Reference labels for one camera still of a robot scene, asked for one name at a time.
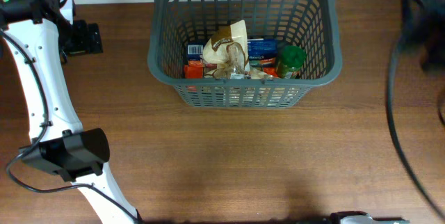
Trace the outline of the grey plastic shopping basket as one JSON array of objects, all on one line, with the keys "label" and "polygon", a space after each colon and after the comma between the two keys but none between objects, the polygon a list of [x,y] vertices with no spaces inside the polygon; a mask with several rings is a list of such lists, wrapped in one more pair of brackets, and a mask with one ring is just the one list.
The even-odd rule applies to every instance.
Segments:
[{"label": "grey plastic shopping basket", "polygon": [[[196,107],[287,108],[309,90],[334,81],[342,55],[335,0],[154,0],[147,64]],[[187,79],[190,43],[206,42],[221,27],[243,20],[249,38],[295,45],[307,58],[295,79]]]}]

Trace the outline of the tan brown snack pouch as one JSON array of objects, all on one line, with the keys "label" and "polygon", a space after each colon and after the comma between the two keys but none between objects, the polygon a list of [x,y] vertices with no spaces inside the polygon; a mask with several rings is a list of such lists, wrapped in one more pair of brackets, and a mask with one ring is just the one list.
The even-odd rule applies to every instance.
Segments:
[{"label": "tan brown snack pouch", "polygon": [[245,79],[250,71],[245,21],[221,26],[205,44],[203,59],[216,65],[216,69],[208,71],[204,78]]}]

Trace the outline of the pale orange bag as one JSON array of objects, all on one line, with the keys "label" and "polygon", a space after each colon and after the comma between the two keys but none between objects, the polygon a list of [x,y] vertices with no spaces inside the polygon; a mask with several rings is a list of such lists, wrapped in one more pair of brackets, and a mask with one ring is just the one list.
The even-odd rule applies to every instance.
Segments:
[{"label": "pale orange bag", "polygon": [[251,67],[250,71],[248,72],[248,76],[251,79],[257,79],[257,80],[271,80],[274,79],[274,76],[271,74],[267,74],[258,68]]}]

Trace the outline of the multicolour tissue pack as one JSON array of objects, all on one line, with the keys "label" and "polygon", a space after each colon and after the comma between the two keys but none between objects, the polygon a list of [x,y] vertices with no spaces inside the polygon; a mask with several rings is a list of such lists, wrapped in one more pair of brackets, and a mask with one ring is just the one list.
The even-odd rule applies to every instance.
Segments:
[{"label": "multicolour tissue pack", "polygon": [[[217,67],[216,64],[208,63],[203,59],[204,46],[204,42],[188,43],[186,59],[189,66]],[[249,39],[248,56],[251,67],[273,67],[277,56],[277,43],[274,39]]]}]

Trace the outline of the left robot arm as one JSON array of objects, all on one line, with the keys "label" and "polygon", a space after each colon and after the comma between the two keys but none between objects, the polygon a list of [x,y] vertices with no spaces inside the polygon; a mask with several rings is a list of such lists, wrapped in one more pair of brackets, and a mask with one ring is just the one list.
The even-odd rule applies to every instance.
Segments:
[{"label": "left robot arm", "polygon": [[75,17],[74,0],[1,0],[1,37],[13,55],[29,113],[30,145],[16,161],[59,176],[103,223],[140,223],[109,166],[104,131],[85,130],[70,99],[67,57],[102,52],[97,24]]}]

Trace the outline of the green lid spice jar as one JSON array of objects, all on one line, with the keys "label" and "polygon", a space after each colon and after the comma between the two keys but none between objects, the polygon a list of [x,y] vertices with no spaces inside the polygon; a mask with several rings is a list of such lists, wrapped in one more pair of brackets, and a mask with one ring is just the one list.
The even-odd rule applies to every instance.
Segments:
[{"label": "green lid spice jar", "polygon": [[307,58],[306,52],[294,45],[283,48],[277,57],[275,71],[281,79],[299,79],[300,70]]}]

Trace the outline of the orange pasta package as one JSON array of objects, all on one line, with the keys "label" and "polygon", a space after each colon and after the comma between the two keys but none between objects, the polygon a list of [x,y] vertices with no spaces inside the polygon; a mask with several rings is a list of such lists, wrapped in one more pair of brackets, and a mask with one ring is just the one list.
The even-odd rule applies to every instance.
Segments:
[{"label": "orange pasta package", "polygon": [[[274,79],[278,79],[278,75],[273,67],[255,67],[259,70],[271,74],[274,76]],[[201,79],[201,78],[216,78],[216,64],[209,64],[203,61],[189,61],[188,65],[184,66],[184,76],[186,79]]]}]

